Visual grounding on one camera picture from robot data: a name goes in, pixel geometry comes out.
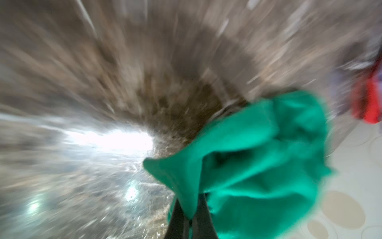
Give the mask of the green t-shirt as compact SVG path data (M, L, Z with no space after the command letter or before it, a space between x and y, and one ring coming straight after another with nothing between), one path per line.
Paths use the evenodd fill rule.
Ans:
M276 239L303 219L331 174L319 98L294 91L207 124L178 153L143 166L192 219L205 194L219 239Z

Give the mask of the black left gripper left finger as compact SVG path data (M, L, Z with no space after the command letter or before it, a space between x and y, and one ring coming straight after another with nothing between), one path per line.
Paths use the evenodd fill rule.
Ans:
M189 239L190 220L185 216L177 199L175 201L171 219L164 239Z

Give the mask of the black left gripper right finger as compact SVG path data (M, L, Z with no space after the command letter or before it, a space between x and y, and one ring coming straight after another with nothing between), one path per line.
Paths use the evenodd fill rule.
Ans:
M205 194L200 194L196 214L192 219L192 239L218 239Z

